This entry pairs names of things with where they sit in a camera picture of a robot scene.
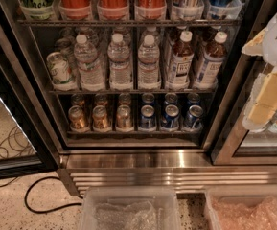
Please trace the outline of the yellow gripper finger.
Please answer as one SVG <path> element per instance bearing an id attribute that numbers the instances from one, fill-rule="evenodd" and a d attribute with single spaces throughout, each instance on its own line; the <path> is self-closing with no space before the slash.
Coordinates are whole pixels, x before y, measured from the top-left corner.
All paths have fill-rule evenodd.
<path id="1" fill-rule="evenodd" d="M 260 73 L 254 80 L 244 108 L 242 125 L 245 129 L 261 130 L 277 111 L 277 68 L 268 74 Z"/>
<path id="2" fill-rule="evenodd" d="M 266 28 L 260 30 L 250 41 L 242 46 L 242 53 L 248 56 L 262 56 L 264 54 L 263 42 Z"/>

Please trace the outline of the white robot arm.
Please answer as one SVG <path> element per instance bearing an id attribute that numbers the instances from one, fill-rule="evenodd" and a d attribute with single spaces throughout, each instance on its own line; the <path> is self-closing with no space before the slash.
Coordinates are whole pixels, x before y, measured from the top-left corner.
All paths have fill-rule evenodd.
<path id="1" fill-rule="evenodd" d="M 277 111 L 277 12 L 252 40 L 242 47 L 248 56 L 260 56 L 273 66 L 268 74 L 255 79 L 249 101 L 244 109 L 242 125 L 245 129 L 263 129 Z"/>

